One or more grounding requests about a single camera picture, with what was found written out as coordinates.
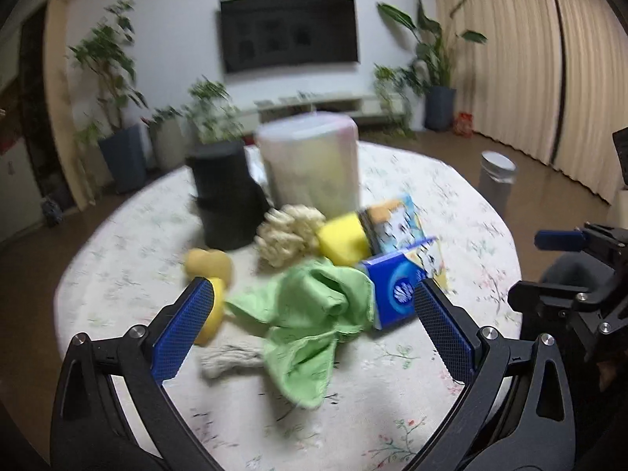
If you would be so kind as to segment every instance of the yellow toy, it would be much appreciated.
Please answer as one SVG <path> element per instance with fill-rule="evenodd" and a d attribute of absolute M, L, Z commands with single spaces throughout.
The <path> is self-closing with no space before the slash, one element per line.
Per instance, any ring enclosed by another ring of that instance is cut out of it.
<path fill-rule="evenodd" d="M 193 248 L 188 251 L 183 268 L 188 281 L 197 276 L 207 279 L 220 278 L 226 288 L 231 286 L 233 263 L 224 251 Z"/>
<path fill-rule="evenodd" d="M 208 278 L 214 287 L 214 307 L 194 340 L 195 345 L 207 345 L 221 325 L 225 313 L 225 283 L 220 278 Z"/>
<path fill-rule="evenodd" d="M 371 255 L 369 240 L 355 212 L 328 221 L 316 236 L 320 254 L 334 265 L 356 265 Z"/>
<path fill-rule="evenodd" d="M 194 340 L 196 345 L 206 345 L 214 337 L 222 322 L 225 290 L 233 279 L 233 263 L 225 252 L 194 248 L 185 257 L 183 269 L 188 281 L 200 276 L 207 278 L 214 288 L 214 307 Z"/>

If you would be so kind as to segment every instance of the metal bolt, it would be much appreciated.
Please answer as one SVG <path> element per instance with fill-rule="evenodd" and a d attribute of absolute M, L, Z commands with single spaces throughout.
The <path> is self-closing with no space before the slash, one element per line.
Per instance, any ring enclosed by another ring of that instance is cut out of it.
<path fill-rule="evenodd" d="M 87 339 L 87 333 L 77 333 L 72 337 L 73 345 L 83 345 Z"/>
<path fill-rule="evenodd" d="M 491 326 L 486 326 L 485 328 L 482 328 L 482 336 L 487 340 L 496 339 L 498 334 L 499 333 L 497 333 L 497 330 L 495 328 L 492 328 Z"/>
<path fill-rule="evenodd" d="M 131 329 L 129 329 L 129 336 L 131 338 L 141 338 L 142 336 L 146 335 L 146 327 L 145 326 L 133 326 Z"/>
<path fill-rule="evenodd" d="M 552 345 L 554 345 L 554 343 L 556 343 L 554 337 L 552 335 L 548 335 L 547 333 L 543 333 L 541 335 L 541 341 L 544 345 L 547 345 L 548 347 L 551 347 Z"/>

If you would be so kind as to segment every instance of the black flat screen tv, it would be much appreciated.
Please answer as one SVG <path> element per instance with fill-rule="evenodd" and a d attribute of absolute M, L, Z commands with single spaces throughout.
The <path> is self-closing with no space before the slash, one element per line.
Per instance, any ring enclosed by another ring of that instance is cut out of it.
<path fill-rule="evenodd" d="M 222 0 L 225 72 L 357 62 L 354 0 Z"/>

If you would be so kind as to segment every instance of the green towel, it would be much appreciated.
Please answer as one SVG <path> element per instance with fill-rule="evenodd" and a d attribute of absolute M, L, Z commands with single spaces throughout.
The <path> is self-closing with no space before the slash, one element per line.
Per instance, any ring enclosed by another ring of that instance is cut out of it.
<path fill-rule="evenodd" d="M 270 326 L 268 373 L 286 398 L 313 408 L 325 397 L 336 344 L 371 326 L 373 298 L 365 274 L 324 259 L 295 265 L 226 303 L 236 316 Z"/>

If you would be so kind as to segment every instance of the table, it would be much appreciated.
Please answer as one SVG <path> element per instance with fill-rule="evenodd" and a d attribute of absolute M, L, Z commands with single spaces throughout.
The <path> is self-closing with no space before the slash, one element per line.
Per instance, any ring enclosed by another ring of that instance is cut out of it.
<path fill-rule="evenodd" d="M 259 152 L 249 147 L 247 155 L 261 180 Z M 441 240 L 451 301 L 479 326 L 517 338 L 520 314 L 511 311 L 506 296 L 520 279 L 519 263 L 513 238 L 491 206 L 435 159 L 360 143 L 359 164 L 361 203 L 410 193 L 426 234 Z M 93 340 L 121 336 L 134 324 L 148 324 L 183 291 L 184 254 L 203 245 L 200 220 L 190 212 L 192 185 L 187 168 L 153 183 L 112 214 L 76 255 L 55 295 L 62 355 L 75 333 L 85 331 Z M 231 292 L 264 280 L 252 246 L 231 256 Z M 240 331 L 224 323 L 214 343 Z M 463 388 L 416 319 L 341 344 L 325 401 L 313 411 L 291 405 L 262 371 L 205 382 L 200 352 L 193 347 L 164 388 L 227 471 L 402 469 Z M 129 408 L 124 382 L 115 378 L 115 385 L 137 440 L 157 453 Z"/>

